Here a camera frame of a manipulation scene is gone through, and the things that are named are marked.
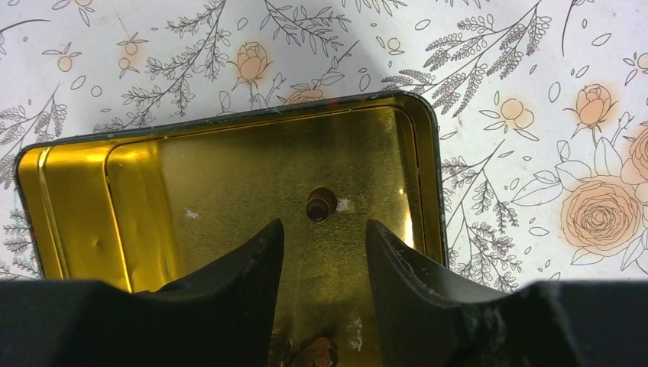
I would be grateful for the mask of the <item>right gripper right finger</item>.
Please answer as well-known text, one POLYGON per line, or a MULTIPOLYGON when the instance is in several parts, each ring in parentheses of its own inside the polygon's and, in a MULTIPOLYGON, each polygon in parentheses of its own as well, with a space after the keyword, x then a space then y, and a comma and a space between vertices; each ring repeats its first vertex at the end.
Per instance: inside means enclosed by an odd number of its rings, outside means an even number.
POLYGON ((645 281, 537 281, 506 294, 366 224, 385 366, 645 366, 645 281))

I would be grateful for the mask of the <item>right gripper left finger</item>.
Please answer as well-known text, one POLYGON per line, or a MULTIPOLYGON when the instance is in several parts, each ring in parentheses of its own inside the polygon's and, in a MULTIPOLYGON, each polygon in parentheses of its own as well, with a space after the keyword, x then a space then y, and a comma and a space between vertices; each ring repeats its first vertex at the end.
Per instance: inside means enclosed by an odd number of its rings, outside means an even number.
POLYGON ((97 280, 4 281, 3 366, 264 366, 284 258, 272 220, 157 291, 97 280))

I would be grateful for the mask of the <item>gold metal tin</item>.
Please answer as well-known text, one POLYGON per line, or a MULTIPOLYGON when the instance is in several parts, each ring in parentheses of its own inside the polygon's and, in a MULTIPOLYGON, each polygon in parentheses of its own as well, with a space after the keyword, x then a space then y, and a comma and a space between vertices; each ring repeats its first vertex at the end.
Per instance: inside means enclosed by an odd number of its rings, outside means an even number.
POLYGON ((370 219, 446 259, 436 110, 371 93, 24 148, 16 184, 41 281, 157 291, 245 244, 274 219, 284 254, 272 334, 283 364, 320 337, 337 366, 379 366, 365 254, 370 219), (306 216, 318 187, 337 197, 306 216))

